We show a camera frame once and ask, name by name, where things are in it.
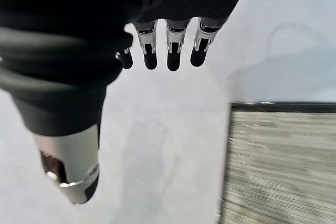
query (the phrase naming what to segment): wooden board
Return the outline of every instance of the wooden board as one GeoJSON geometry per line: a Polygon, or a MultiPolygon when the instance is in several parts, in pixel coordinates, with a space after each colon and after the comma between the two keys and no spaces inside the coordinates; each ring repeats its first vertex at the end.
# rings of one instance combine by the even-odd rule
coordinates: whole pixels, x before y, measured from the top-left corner
{"type": "Polygon", "coordinates": [[[336,113],[233,111],[221,223],[336,223],[336,113]]]}

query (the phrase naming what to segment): gray floor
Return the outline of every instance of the gray floor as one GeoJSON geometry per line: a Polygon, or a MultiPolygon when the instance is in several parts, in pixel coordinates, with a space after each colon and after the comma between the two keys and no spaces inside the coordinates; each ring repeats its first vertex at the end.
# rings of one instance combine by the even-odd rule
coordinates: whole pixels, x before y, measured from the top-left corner
{"type": "Polygon", "coordinates": [[[214,223],[229,101],[335,100],[336,0],[241,0],[200,68],[189,63],[195,24],[174,73],[162,21],[156,70],[134,41],[134,67],[108,90],[99,188],[84,206],[45,178],[0,92],[1,223],[214,223]]]}

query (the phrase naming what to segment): black fingertip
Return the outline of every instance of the black fingertip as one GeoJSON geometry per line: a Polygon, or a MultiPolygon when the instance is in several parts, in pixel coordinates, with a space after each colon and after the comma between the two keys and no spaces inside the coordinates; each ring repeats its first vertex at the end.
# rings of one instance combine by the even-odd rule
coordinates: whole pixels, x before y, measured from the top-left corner
{"type": "Polygon", "coordinates": [[[204,51],[196,51],[195,48],[193,48],[193,51],[191,53],[190,62],[194,67],[200,67],[205,60],[206,52],[204,51]]]}
{"type": "Polygon", "coordinates": [[[177,52],[168,53],[167,66],[170,71],[176,71],[180,67],[180,55],[177,52]]]}
{"type": "Polygon", "coordinates": [[[120,52],[118,59],[121,61],[124,69],[130,69],[133,66],[133,59],[130,51],[127,54],[125,54],[125,52],[120,52]]]}
{"type": "Polygon", "coordinates": [[[97,189],[97,186],[98,186],[98,180],[99,180],[99,174],[97,176],[97,178],[93,181],[93,183],[85,190],[85,195],[86,195],[86,199],[88,202],[92,197],[93,195],[95,194],[95,191],[97,189]]]}
{"type": "Polygon", "coordinates": [[[145,65],[148,69],[153,70],[158,65],[156,59],[156,53],[147,53],[144,55],[145,65]]]}

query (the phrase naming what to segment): wooden panel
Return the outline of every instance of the wooden panel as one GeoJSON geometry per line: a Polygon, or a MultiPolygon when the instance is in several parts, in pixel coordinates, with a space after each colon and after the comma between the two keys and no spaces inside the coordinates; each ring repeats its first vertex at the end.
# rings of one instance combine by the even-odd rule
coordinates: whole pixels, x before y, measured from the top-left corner
{"type": "Polygon", "coordinates": [[[232,112],[222,223],[336,223],[336,113],[232,112]]]}

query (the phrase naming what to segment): dark cloth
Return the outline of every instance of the dark cloth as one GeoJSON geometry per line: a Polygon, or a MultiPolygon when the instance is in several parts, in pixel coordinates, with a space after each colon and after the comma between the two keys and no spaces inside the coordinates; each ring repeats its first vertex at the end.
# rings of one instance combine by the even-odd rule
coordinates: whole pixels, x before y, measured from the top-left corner
{"type": "Polygon", "coordinates": [[[25,125],[60,136],[100,123],[106,86],[128,48],[125,24],[224,18],[238,0],[0,0],[0,87],[25,125]]]}

